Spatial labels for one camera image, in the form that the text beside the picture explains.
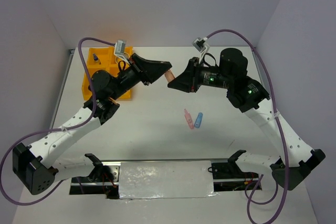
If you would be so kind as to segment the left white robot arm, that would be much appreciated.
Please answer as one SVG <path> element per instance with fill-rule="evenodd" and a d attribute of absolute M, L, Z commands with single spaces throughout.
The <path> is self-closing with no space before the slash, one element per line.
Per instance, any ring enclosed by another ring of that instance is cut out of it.
<path fill-rule="evenodd" d="M 120 105 L 116 100 L 142 82 L 148 86 L 172 67 L 168 61 L 146 60 L 133 54 L 130 65 L 116 77 L 105 70 L 96 71 L 91 89 L 95 92 L 67 122 L 29 146 L 13 148 L 13 171 L 32 195 L 38 195 L 56 181 L 87 177 L 95 182 L 113 172 L 91 153 L 73 161 L 62 161 L 61 155 L 88 133 L 110 120 Z"/>

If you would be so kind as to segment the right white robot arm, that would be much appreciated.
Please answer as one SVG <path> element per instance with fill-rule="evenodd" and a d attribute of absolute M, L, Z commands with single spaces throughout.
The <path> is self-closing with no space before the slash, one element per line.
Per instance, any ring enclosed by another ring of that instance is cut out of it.
<path fill-rule="evenodd" d="M 292 129 L 273 107 L 267 90 L 247 75 L 248 60 L 236 48 L 221 51 L 219 65 L 206 67 L 193 57 L 168 88 L 195 93 L 201 86 L 223 88 L 233 107 L 250 118 L 276 148 L 276 156 L 256 155 L 245 150 L 228 159 L 233 177 L 244 173 L 271 174 L 282 188 L 294 190 L 324 159 L 325 153 L 313 149 Z"/>

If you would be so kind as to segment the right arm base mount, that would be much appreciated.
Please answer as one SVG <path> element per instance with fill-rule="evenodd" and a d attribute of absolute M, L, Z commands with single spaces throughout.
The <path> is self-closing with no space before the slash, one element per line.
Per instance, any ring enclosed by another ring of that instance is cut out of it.
<path fill-rule="evenodd" d="M 259 180 L 259 175 L 251 172 L 231 170 L 227 162 L 211 163 L 207 169 L 213 177 L 214 192 L 244 191 L 247 186 L 252 189 Z"/>

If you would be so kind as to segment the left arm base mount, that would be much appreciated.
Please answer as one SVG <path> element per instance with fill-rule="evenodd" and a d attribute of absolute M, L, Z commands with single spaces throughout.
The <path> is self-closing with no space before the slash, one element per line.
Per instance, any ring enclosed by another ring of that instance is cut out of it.
<path fill-rule="evenodd" d="M 70 182 L 69 195 L 91 196 L 100 195 L 106 199 L 119 199 L 119 178 L 121 174 L 120 162 L 102 162 L 108 167 L 109 172 L 101 174 L 100 177 L 91 179 L 89 177 L 74 177 Z"/>

